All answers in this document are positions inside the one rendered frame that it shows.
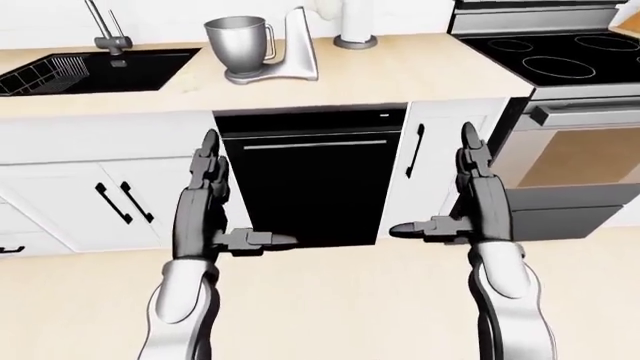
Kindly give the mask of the grey kitchen faucet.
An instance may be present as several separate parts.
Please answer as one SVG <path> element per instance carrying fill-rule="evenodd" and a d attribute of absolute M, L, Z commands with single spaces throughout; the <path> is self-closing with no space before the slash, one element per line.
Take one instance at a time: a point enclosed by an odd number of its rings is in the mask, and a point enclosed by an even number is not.
<path fill-rule="evenodd" d="M 83 1 L 101 33 L 100 36 L 94 38 L 95 47 L 101 50 L 107 50 L 111 56 L 121 56 L 125 50 L 131 50 L 133 48 L 133 41 L 127 35 L 124 35 L 124 32 L 111 9 L 108 10 L 108 15 L 113 26 L 115 26 L 115 30 L 117 32 L 116 35 L 114 35 L 109 26 L 107 26 L 94 0 Z"/>

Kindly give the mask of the white narrow cabinet door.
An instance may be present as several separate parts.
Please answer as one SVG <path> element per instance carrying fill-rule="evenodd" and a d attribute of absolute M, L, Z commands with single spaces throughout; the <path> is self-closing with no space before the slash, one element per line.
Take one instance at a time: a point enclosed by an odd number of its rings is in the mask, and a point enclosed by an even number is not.
<path fill-rule="evenodd" d="M 447 101 L 414 101 L 409 104 L 388 195 L 378 230 L 387 238 L 389 229 L 411 221 L 427 221 L 451 209 L 455 191 L 455 153 L 461 147 L 461 128 L 471 122 L 483 140 L 488 140 L 503 113 L 508 98 L 477 98 Z M 425 133 L 413 174 L 410 165 L 418 140 L 417 128 Z"/>

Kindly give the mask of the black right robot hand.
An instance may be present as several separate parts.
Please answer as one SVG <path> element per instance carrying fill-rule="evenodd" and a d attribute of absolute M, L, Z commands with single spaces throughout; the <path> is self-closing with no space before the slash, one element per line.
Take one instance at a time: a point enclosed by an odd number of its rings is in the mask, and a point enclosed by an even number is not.
<path fill-rule="evenodd" d="M 513 240 L 511 209 L 503 182 L 490 169 L 489 147 L 471 122 L 462 125 L 461 143 L 455 154 L 459 194 L 455 209 L 448 216 L 434 216 L 429 221 L 397 224 L 390 228 L 390 236 L 443 244 Z"/>

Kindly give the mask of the black dishwasher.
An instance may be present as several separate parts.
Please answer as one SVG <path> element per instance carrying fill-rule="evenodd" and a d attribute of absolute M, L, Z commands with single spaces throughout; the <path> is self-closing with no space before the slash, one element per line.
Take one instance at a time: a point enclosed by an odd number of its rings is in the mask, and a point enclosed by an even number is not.
<path fill-rule="evenodd" d="M 214 116 L 254 230 L 374 245 L 406 104 Z"/>

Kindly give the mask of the silver stand mixer body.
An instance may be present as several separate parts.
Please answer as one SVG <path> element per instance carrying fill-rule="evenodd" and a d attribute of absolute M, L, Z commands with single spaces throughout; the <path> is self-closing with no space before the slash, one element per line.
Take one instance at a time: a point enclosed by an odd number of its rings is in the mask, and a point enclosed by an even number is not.
<path fill-rule="evenodd" d="M 224 76 L 237 85 L 275 78 L 317 81 L 319 71 L 305 9 L 299 6 L 286 14 L 284 57 L 280 62 L 264 64 L 253 74 L 233 74 L 226 70 Z"/>

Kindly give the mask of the stainless steel stove oven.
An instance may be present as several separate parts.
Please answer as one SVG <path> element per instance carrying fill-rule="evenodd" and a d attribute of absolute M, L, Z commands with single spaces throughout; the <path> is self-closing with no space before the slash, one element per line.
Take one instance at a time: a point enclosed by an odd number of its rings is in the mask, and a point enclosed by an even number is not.
<path fill-rule="evenodd" d="M 449 33 L 532 86 L 489 140 L 515 239 L 640 226 L 640 40 L 627 0 L 456 0 Z"/>

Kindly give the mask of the white paper towel roll holder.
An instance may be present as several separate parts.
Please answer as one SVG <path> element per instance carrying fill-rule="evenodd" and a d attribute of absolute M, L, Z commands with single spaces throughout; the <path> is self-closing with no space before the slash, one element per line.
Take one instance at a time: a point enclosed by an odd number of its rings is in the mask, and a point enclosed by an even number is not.
<path fill-rule="evenodd" d="M 378 44 L 373 35 L 373 0 L 341 0 L 341 32 L 333 44 L 347 50 L 366 50 Z"/>

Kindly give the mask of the white double door cabinet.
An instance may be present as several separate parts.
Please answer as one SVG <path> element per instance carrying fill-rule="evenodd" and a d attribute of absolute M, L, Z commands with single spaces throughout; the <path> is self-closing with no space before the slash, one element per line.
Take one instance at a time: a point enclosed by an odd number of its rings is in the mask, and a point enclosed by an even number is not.
<path fill-rule="evenodd" d="M 170 222 L 182 179 L 176 159 L 81 161 L 0 166 L 0 196 L 76 252 L 168 248 Z M 120 188 L 132 194 L 154 221 L 148 224 Z M 122 212 L 124 221 L 100 197 L 95 185 Z"/>

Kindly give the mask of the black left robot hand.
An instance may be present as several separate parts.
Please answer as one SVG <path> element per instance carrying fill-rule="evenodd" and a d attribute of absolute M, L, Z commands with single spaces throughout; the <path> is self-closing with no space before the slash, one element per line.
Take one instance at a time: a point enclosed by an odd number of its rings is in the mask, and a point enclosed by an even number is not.
<path fill-rule="evenodd" d="M 190 165 L 191 180 L 181 192 L 173 223 L 172 256 L 214 263 L 219 254 L 259 257 L 266 251 L 296 248 L 293 236 L 251 228 L 227 230 L 224 205 L 230 197 L 229 163 L 219 154 L 220 138 L 211 129 L 196 149 Z"/>

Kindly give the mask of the silver stand mixer bowl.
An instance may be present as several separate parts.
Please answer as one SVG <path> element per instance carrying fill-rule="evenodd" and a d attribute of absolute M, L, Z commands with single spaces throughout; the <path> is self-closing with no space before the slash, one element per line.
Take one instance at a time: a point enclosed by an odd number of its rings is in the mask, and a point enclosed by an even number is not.
<path fill-rule="evenodd" d="M 276 57 L 273 27 L 262 17 L 221 17 L 204 28 L 214 54 L 232 74 L 256 73 Z"/>

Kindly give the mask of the black kitchen sink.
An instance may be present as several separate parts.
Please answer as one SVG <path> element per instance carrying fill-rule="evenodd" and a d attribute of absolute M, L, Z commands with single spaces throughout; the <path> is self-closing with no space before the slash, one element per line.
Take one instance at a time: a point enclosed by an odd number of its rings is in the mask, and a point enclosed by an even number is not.
<path fill-rule="evenodd" d="M 87 54 L 89 77 L 56 95 L 157 91 L 199 51 L 198 48 L 130 50 L 121 56 L 107 52 L 57 53 Z"/>

